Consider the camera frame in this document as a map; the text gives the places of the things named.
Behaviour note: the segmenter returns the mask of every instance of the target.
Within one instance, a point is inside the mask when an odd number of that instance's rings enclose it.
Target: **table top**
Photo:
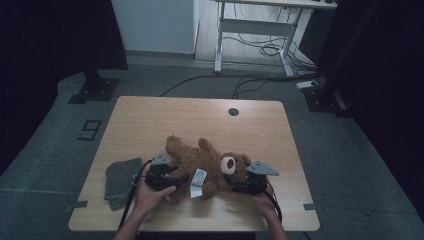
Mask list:
[[[324,0],[319,2],[312,0],[213,0],[215,2],[225,3],[243,3],[243,4],[257,4],[257,5],[272,5],[272,6],[286,6],[286,7],[299,7],[299,8],[320,8],[320,9],[336,9],[337,4],[326,3]]]
[[[239,111],[237,116],[229,109]],[[103,199],[106,169],[113,162],[166,154],[166,139],[179,136],[193,147],[208,139],[220,152],[245,153],[280,175],[270,176],[287,231],[315,231],[319,220],[284,106],[277,101],[158,97],[120,97],[69,221],[74,231],[115,231],[123,210],[112,211]],[[163,201],[140,231],[266,231],[260,213],[242,194],[218,193],[202,201],[187,197],[177,205]]]

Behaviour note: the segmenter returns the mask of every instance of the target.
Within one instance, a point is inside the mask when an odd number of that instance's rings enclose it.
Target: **teddy bear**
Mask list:
[[[170,196],[173,203],[179,202],[186,194],[197,169],[207,172],[202,185],[202,200],[210,199],[217,191],[231,192],[231,184],[225,176],[235,181],[243,181],[247,176],[247,167],[251,165],[250,159],[245,154],[234,152],[219,153],[205,138],[198,140],[198,147],[185,144],[179,137],[169,136],[166,140],[165,150],[178,167],[168,175],[168,178],[184,178],[189,181],[177,189]]]

